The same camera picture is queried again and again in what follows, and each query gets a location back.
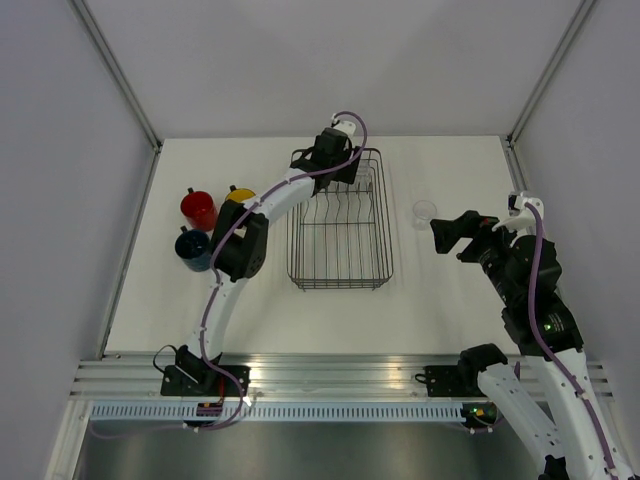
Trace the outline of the clear glass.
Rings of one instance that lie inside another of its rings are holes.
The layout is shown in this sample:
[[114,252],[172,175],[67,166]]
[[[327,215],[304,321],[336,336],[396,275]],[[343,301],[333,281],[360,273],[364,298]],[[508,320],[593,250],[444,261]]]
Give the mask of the clear glass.
[[363,188],[367,188],[368,185],[372,182],[371,171],[372,167],[370,166],[369,162],[361,161],[356,171],[356,183]]
[[436,205],[428,200],[419,200],[412,207],[412,227],[417,231],[430,229],[430,222],[437,215]]

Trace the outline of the yellow mug black handle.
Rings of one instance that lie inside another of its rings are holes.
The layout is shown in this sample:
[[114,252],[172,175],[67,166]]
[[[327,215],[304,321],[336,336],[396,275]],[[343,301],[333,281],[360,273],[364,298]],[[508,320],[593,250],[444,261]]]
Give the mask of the yellow mug black handle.
[[240,188],[235,185],[231,185],[229,187],[229,192],[227,193],[225,200],[231,200],[236,203],[243,203],[255,196],[255,192],[249,188]]

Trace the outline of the blue mug black handle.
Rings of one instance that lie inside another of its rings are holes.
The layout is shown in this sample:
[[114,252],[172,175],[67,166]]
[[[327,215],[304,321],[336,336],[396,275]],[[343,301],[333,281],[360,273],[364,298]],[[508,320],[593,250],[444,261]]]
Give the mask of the blue mug black handle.
[[180,227],[180,235],[174,243],[174,251],[187,268],[194,272],[210,269],[210,238],[204,231]]

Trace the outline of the red mug black handle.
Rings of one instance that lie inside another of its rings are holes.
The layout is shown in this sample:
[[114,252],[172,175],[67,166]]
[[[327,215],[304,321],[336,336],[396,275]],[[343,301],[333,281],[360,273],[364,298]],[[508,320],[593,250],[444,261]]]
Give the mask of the red mug black handle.
[[180,212],[195,230],[213,231],[218,212],[213,197],[201,190],[189,187],[180,203]]

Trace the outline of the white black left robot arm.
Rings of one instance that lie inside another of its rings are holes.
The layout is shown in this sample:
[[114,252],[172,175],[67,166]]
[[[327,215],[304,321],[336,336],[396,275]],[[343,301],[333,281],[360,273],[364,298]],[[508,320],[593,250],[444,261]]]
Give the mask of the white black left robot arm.
[[260,195],[223,203],[209,247],[211,296],[191,340],[174,350],[174,363],[163,369],[163,396],[215,396],[225,379],[244,393],[239,379],[217,364],[237,301],[266,260],[269,228],[331,182],[354,182],[364,152],[353,145],[355,132],[355,123],[334,119],[282,180]]

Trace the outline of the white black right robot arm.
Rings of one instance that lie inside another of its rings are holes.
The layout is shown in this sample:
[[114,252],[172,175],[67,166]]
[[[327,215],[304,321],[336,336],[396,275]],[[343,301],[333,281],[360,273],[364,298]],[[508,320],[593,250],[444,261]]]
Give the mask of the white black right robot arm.
[[433,219],[435,250],[479,265],[504,308],[511,340],[543,388],[542,409],[521,387],[514,368],[494,344],[461,352],[456,381],[469,394],[494,403],[532,458],[541,479],[636,479],[618,449],[589,377],[584,343],[571,311],[557,293],[562,268],[554,243],[544,236],[542,215],[526,203],[520,219],[535,232],[517,235],[495,217],[470,210],[454,220]]

